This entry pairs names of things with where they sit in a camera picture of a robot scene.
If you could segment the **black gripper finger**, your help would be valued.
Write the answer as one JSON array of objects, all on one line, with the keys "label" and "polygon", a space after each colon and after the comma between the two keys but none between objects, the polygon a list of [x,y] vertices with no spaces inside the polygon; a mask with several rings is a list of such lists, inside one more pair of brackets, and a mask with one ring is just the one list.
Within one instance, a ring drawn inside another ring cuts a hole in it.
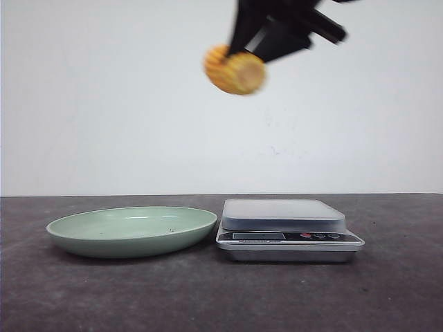
[{"label": "black gripper finger", "polygon": [[308,36],[294,36],[282,26],[270,26],[259,30],[245,50],[269,63],[310,47]]},{"label": "black gripper finger", "polygon": [[241,0],[237,2],[237,14],[227,55],[246,50],[246,47],[257,39],[257,44],[253,47],[255,50],[269,29],[269,5],[269,1]]}]

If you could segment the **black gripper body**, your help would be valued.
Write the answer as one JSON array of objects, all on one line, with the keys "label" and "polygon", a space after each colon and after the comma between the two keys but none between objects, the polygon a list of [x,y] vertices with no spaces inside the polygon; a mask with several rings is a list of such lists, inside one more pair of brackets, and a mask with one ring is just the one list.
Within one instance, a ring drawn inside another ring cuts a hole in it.
[{"label": "black gripper body", "polygon": [[292,35],[301,37],[314,33],[327,41],[342,42],[347,33],[340,24],[316,9],[319,1],[269,1],[270,26],[282,26]]}]

